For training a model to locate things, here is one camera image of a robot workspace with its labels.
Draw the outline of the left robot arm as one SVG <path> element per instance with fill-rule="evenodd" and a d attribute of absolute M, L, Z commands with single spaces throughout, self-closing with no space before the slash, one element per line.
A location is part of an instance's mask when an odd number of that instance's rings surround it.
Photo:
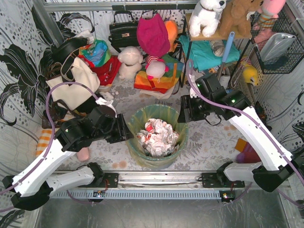
<path fill-rule="evenodd" d="M 64 161 L 94 141 L 117 143 L 132 138 L 123 115 L 101 105 L 83 118 L 63 122 L 48 147 L 23 172 L 4 177 L 2 183 L 14 193 L 11 197 L 14 208 L 38 209 L 58 192 L 79 186 L 98 187 L 106 182 L 105 173 L 96 162 L 76 171 L 53 175 Z"/>

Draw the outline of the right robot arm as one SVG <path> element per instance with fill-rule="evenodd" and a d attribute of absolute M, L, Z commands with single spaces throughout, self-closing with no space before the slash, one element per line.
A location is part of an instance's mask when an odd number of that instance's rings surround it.
<path fill-rule="evenodd" d="M 217 170 L 217 179 L 221 184 L 249 181 L 267 192 L 273 192 L 291 175 L 300 175 L 303 157 L 293 155 L 276 140 L 241 91 L 227 93 L 215 75 L 198 80 L 188 75 L 188 83 L 190 94 L 180 99 L 178 122 L 206 120 L 208 115 L 215 113 L 236 127 L 260 158 L 256 163 L 225 163 Z"/>

